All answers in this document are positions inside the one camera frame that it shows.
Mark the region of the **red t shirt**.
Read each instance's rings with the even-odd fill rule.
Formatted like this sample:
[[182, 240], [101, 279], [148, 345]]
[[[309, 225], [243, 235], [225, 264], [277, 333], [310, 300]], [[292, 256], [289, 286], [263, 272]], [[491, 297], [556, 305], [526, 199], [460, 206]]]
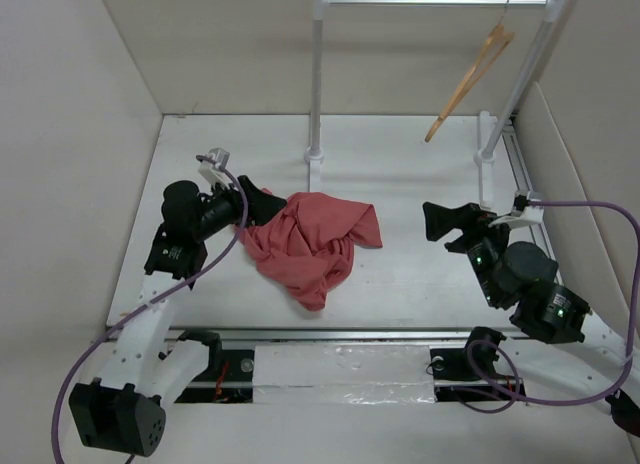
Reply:
[[383, 247], [372, 204], [320, 192], [291, 195], [268, 223], [245, 229], [241, 242], [258, 272], [311, 312], [323, 310], [328, 292], [349, 277], [356, 246]]

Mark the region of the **wooden clothes hanger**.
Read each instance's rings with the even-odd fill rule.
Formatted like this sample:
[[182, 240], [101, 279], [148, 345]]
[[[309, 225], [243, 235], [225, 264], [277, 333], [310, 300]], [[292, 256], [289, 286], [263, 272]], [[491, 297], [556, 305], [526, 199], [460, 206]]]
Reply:
[[514, 37], [515, 33], [506, 31], [501, 21], [499, 21], [489, 32], [474, 62], [462, 77], [452, 96], [438, 114], [435, 122], [427, 131], [424, 138], [426, 143], [429, 143], [433, 139], [444, 121], [452, 114], [471, 89], [493, 66], [495, 61], [513, 41]]

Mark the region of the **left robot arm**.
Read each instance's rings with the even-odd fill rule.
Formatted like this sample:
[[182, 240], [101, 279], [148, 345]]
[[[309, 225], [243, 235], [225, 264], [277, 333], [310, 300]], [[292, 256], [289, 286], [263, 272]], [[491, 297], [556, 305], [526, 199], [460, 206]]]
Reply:
[[245, 175], [229, 184], [214, 181], [209, 193], [188, 180], [165, 188], [138, 307], [118, 326], [106, 365], [90, 383], [76, 384], [69, 396], [84, 446], [139, 457], [155, 452], [169, 407], [196, 377], [212, 380], [223, 366], [216, 333], [185, 331], [172, 348], [166, 346], [178, 310], [176, 293], [192, 289], [221, 261], [207, 259], [208, 238], [228, 226], [264, 225], [286, 204]]

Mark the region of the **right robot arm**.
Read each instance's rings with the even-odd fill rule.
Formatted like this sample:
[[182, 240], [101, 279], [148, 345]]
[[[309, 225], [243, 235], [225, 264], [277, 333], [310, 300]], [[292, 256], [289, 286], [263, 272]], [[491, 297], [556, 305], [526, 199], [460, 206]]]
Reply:
[[485, 302], [510, 311], [510, 323], [526, 337], [510, 340], [476, 326], [463, 346], [432, 349], [426, 371], [437, 396], [466, 407], [493, 399], [501, 401], [501, 411], [516, 402], [573, 407], [604, 401], [614, 424], [637, 436], [638, 305], [630, 306], [626, 333], [615, 333], [584, 298], [558, 282], [558, 264], [542, 248], [509, 240], [512, 230], [540, 223], [552, 205], [527, 192], [516, 195], [505, 215], [475, 203], [423, 204], [427, 240], [460, 231], [446, 250], [467, 258]]

